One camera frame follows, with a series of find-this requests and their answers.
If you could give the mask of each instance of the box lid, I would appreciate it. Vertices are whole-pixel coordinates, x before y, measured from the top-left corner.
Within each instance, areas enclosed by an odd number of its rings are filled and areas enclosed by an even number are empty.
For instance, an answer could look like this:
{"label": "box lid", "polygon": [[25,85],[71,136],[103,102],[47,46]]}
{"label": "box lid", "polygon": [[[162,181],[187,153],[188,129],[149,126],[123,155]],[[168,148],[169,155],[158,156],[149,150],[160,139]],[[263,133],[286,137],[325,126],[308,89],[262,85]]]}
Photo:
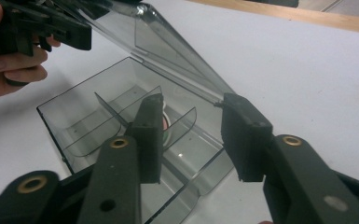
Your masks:
{"label": "box lid", "polygon": [[124,48],[135,59],[205,100],[231,87],[149,4],[114,0],[58,0],[65,11]]}

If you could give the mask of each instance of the floor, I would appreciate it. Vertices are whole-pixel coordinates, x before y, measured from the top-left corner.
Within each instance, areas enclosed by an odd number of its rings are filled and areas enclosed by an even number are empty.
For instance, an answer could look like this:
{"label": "floor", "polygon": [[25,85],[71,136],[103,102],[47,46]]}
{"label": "floor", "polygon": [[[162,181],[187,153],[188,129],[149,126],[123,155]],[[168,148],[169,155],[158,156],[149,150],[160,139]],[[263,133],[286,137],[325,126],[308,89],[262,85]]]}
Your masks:
{"label": "floor", "polygon": [[298,7],[359,17],[359,0],[300,0]]}

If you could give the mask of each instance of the white table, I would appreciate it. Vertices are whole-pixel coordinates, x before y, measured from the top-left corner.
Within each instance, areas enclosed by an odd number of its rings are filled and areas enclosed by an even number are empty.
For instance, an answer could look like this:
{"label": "white table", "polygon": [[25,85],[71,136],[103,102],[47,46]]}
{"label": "white table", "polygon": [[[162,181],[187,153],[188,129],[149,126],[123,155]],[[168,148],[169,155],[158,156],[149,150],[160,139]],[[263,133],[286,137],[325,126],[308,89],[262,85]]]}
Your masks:
{"label": "white table", "polygon": [[[180,0],[147,2],[275,134],[305,138],[332,169],[359,179],[359,33]],[[0,193],[33,170],[69,175],[35,108],[127,56],[95,35],[92,51],[53,50],[46,80],[0,98]],[[185,223],[270,219],[261,186],[231,172]]]}

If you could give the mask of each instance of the brass screw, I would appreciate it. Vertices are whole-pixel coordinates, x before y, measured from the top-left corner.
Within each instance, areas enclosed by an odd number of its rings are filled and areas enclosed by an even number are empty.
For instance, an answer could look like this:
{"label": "brass screw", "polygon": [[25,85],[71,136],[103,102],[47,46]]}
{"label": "brass screw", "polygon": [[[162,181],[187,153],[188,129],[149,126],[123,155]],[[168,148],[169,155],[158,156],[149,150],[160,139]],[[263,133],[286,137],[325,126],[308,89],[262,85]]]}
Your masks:
{"label": "brass screw", "polygon": [[302,141],[301,139],[297,138],[297,137],[294,137],[294,136],[285,136],[283,138],[283,141],[289,145],[289,146],[292,146],[292,147],[299,147],[302,145]]}
{"label": "brass screw", "polygon": [[110,143],[110,147],[111,148],[122,148],[122,147],[125,147],[128,144],[129,144],[129,141],[127,141],[127,139],[118,138],[118,139],[113,140]]}
{"label": "brass screw", "polygon": [[17,187],[18,193],[31,193],[42,189],[48,183],[44,175],[35,175],[23,180]]}

